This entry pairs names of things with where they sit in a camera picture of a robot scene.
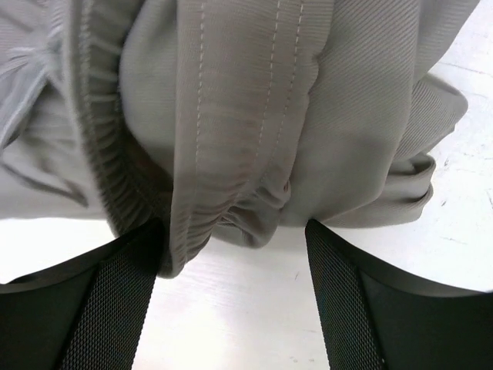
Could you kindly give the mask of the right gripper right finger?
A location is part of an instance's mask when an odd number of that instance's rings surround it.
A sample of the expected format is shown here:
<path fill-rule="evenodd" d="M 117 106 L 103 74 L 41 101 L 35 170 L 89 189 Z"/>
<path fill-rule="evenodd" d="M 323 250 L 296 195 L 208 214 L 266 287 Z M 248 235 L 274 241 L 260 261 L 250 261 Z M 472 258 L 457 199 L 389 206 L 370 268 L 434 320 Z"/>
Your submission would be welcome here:
<path fill-rule="evenodd" d="M 332 369 L 492 367 L 492 295 L 401 270 L 311 221 L 305 238 Z"/>

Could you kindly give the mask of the grey trousers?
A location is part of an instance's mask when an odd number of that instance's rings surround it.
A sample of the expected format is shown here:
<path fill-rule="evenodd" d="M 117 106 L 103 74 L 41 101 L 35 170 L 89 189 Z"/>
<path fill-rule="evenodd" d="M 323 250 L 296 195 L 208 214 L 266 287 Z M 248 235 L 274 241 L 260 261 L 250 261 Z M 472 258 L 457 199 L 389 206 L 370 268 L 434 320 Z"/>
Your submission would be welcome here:
<path fill-rule="evenodd" d="M 475 1 L 3 1 L 1 216 L 211 237 L 417 220 L 466 113 L 431 68 Z"/>

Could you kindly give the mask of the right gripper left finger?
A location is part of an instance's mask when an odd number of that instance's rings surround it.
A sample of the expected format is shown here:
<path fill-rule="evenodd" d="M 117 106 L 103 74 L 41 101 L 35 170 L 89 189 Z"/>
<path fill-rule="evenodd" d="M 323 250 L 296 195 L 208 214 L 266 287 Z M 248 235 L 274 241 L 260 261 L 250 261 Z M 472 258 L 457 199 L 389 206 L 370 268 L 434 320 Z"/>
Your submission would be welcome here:
<path fill-rule="evenodd" d="M 3 369 L 130 369 L 163 253 L 150 220 L 1 286 Z"/>

